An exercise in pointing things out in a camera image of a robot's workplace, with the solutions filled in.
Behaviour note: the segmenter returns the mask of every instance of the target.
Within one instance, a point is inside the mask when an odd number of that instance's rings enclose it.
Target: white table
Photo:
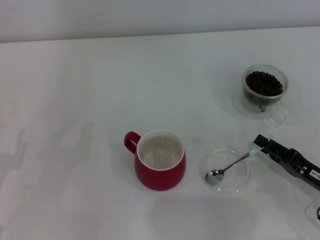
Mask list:
[[[246,192],[202,180],[215,149],[258,134],[320,165],[320,27],[0,44],[1,240],[319,239],[320,194],[261,154]],[[237,111],[251,65],[290,80],[282,126]],[[165,192],[137,179],[129,131],[174,131],[187,170]]]

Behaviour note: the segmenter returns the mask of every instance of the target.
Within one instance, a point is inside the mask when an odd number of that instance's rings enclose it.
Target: metal spoon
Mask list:
[[[243,159],[246,159],[249,156],[252,156],[258,152],[260,152],[262,148],[255,148],[245,154],[243,154],[241,157],[239,157],[234,163],[232,163],[231,165],[227,166],[225,169],[213,169],[210,172],[208,172],[204,179],[205,181],[209,184],[209,185],[215,185],[218,184],[219,182],[222,181],[222,179],[224,179],[225,177],[225,171],[227,171],[229,168],[231,168],[232,166],[236,165],[238,162],[242,161]]]

